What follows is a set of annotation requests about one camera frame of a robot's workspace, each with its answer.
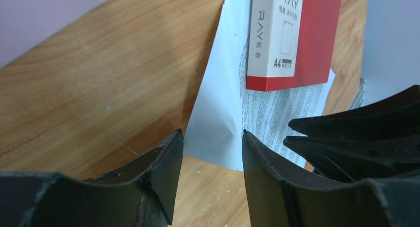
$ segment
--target light purple surface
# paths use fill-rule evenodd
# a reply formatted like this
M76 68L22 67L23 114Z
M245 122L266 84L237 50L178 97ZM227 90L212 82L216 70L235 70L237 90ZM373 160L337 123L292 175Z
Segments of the light purple surface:
M0 0L0 68L106 0Z

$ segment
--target red surface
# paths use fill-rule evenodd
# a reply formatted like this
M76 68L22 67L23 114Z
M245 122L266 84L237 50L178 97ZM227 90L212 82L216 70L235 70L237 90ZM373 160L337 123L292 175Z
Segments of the red surface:
M303 0L293 77L247 76L247 89L275 91L327 82L341 0Z

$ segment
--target document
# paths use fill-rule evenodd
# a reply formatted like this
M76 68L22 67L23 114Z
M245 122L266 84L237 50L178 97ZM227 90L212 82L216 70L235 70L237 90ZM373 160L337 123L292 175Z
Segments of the document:
M334 80L274 92L245 89L251 0L225 0L206 72L187 126L184 153L243 171L243 129L303 167L305 159L283 145L294 118L321 115Z

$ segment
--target box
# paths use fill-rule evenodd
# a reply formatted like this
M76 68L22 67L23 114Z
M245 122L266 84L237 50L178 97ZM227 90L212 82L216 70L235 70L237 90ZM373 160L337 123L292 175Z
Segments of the box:
M252 0L246 88L327 82L341 0Z

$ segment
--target tabletop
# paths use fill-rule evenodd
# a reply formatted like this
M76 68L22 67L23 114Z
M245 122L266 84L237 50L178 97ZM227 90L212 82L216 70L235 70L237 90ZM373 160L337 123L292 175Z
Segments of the tabletop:
M108 0L0 70L0 170L86 179L186 129L223 0ZM342 0L324 114L359 88L368 0ZM184 156L173 226L249 226L243 174Z

